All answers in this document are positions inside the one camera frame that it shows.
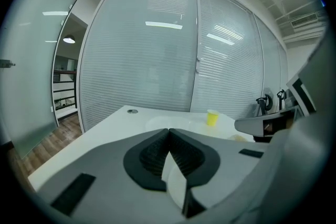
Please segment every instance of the yellow cup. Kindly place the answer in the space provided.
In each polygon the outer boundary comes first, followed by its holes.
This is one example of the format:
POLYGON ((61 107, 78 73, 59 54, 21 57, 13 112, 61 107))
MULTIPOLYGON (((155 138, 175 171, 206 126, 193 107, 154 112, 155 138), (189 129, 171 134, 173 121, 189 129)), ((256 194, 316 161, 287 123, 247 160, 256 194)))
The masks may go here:
POLYGON ((219 112, 216 110, 208 110, 208 117, 206 124, 209 126, 215 126, 218 120, 219 112))

